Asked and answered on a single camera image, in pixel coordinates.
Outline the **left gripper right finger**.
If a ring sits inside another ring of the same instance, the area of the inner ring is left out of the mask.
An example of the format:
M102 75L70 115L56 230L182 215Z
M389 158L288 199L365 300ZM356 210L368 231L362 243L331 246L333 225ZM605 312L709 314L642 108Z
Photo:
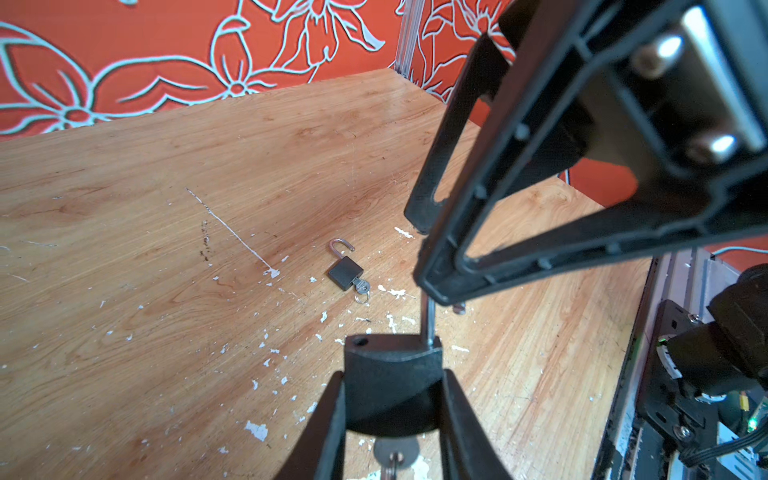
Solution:
M444 479L512 479L448 369L441 382L439 439Z

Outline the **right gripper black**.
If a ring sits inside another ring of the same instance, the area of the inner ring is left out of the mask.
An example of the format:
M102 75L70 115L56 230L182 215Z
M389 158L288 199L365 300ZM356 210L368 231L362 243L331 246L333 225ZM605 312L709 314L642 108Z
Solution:
M766 233L765 2L514 1L484 34L510 66L437 187L413 274L433 300ZM552 177L599 210L471 252L504 199Z

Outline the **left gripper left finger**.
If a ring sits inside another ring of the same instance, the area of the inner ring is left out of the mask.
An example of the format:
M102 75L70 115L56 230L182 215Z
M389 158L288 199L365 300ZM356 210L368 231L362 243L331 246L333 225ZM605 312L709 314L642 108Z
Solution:
M275 479L343 478L346 442L343 373L335 372Z

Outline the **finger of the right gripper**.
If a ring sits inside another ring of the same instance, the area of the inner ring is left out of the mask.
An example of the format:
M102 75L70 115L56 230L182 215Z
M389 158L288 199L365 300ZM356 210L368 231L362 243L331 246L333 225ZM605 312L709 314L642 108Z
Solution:
M509 66L489 35L481 35L470 51L406 203L404 215L419 233L429 233L437 220L442 207L435 200L437 187L475 104L483 97L495 97Z

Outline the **black padlock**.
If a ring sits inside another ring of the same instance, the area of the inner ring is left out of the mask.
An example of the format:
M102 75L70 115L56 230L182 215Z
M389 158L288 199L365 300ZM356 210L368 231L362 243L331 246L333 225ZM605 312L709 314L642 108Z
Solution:
M422 294L420 332L349 337L344 347L346 427L375 437L439 428L443 348L436 302Z
M343 255L336 248L337 243L342 244L348 252L354 252L355 247L342 238L332 239L328 243L328 247L331 252L336 255L337 261L327 271L327 275L339 288L341 288L343 291L347 291L354 287L352 281L355 278L361 278L364 269L360 267L348 255Z

